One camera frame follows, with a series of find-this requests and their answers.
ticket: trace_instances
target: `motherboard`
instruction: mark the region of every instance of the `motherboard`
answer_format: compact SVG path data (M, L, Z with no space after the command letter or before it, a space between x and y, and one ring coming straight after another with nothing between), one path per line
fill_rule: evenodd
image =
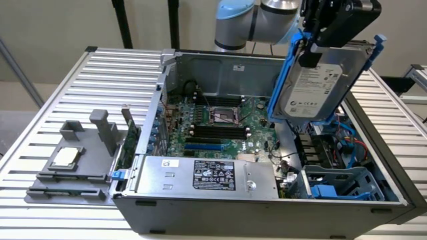
M267 105L263 97L172 97L166 106L167 155L271 162L278 139Z

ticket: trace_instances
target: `black pole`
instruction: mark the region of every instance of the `black pole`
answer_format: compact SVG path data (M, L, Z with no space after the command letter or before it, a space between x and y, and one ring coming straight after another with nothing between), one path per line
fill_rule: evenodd
M128 25L126 2L124 0L111 0L111 2L115 10L115 15L118 17L123 46L126 49L132 49L134 45L132 45L131 31L130 31L130 25Z
M167 0L168 9L168 29L171 32L171 48L180 49L180 0Z

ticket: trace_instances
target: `sticker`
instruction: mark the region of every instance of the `sticker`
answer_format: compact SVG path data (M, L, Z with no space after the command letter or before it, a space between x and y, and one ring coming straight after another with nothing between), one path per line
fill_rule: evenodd
M178 168L180 165L179 159L163 159L162 160L162 167L164 168Z
M233 161L194 161L192 187L195 189L235 191L235 182Z
M242 66L242 65L234 65L234 66L233 66L233 70L234 70L234 71L243 72L243 71L246 70L246 66Z
M343 74L335 64L303 67L285 111L293 117L315 117Z

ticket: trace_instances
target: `white wall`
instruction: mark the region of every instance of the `white wall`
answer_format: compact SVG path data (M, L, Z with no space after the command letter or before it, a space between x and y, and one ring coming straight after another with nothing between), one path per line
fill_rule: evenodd
M211 50L219 0L180 0L180 46ZM389 37L374 68L381 75L401 76L410 64L427 64L426 0L381 0L383 13L359 35ZM135 48L162 49L170 44L167 0L126 0ZM87 46L122 48L111 0L2 0L0 37L31 81L58 84ZM255 53L270 54L266 44ZM286 46L274 46L286 55ZM0 58L0 81L16 77Z

